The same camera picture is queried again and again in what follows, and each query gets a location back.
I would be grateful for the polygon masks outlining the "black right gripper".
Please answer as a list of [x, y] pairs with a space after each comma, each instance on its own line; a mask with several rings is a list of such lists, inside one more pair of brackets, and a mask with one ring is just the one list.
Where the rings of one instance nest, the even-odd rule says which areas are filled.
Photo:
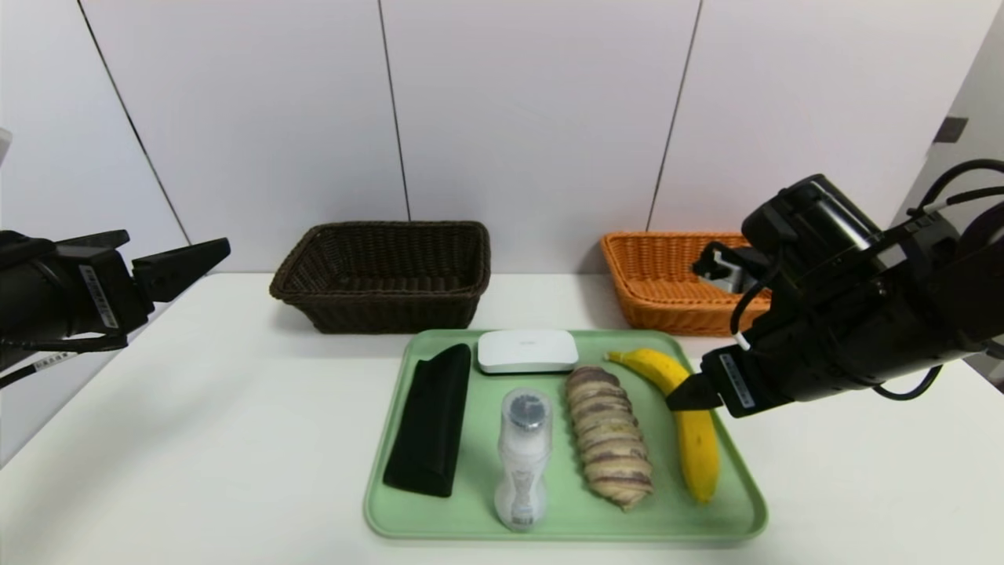
[[732, 344], [705, 355], [702, 373], [666, 394], [667, 408], [696, 411], [725, 404], [733, 416], [744, 417], [849, 390], [849, 369], [831, 336], [794, 305], [774, 301], [743, 336], [748, 347]]

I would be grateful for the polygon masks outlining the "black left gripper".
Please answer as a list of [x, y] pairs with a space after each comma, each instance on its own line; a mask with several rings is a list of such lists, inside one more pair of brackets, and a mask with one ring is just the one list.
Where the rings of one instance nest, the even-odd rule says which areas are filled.
[[30, 250], [2, 262], [2, 336], [15, 341], [128, 335], [146, 324], [151, 303], [175, 301], [225, 261], [231, 246], [213, 239], [137, 258], [133, 279], [115, 248], [48, 242]]

